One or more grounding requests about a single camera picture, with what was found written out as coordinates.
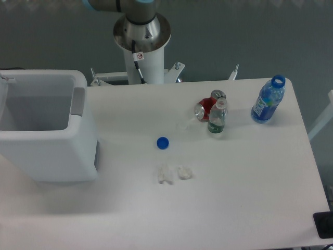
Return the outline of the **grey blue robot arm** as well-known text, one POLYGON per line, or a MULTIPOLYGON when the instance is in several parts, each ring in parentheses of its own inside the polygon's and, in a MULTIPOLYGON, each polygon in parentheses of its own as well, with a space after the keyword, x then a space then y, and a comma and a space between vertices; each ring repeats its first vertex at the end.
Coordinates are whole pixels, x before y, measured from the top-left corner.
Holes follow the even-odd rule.
POLYGON ((115 42, 126 51, 154 52, 167 45, 171 27, 157 12, 160 1, 83 1, 95 11, 122 13, 113 28, 115 42))

